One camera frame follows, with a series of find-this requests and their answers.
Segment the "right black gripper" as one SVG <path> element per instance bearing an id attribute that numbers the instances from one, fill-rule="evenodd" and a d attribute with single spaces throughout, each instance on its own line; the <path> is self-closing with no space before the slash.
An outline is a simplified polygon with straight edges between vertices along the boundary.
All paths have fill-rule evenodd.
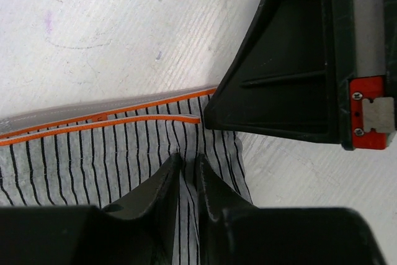
<path id="1" fill-rule="evenodd" d="M 396 136 L 396 0 L 260 0 L 204 121 L 386 149 Z"/>

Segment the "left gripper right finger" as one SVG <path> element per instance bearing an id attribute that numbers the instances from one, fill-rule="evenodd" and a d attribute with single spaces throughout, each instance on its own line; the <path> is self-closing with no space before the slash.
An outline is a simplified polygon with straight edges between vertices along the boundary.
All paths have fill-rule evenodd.
<path id="1" fill-rule="evenodd" d="M 202 264 L 385 264 L 362 216 L 347 208 L 261 209 L 196 161 Z"/>

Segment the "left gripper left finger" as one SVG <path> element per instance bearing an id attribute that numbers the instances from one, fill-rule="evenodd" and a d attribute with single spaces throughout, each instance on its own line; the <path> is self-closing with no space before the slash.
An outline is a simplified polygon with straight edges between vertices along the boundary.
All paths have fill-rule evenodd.
<path id="1" fill-rule="evenodd" d="M 100 209 L 1 209 L 2 264 L 171 264 L 182 158 Z"/>

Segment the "grey striped underwear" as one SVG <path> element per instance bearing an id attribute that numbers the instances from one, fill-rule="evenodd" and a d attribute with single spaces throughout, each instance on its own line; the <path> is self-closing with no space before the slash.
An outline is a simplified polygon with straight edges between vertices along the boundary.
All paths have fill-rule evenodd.
<path id="1" fill-rule="evenodd" d="M 172 237 L 173 264 L 198 264 L 195 160 L 245 200 L 242 144 L 234 132 L 205 128 L 214 88 L 161 96 L 128 107 L 57 120 L 1 135 L 1 205 L 104 207 L 145 182 L 173 153 L 183 160 Z"/>

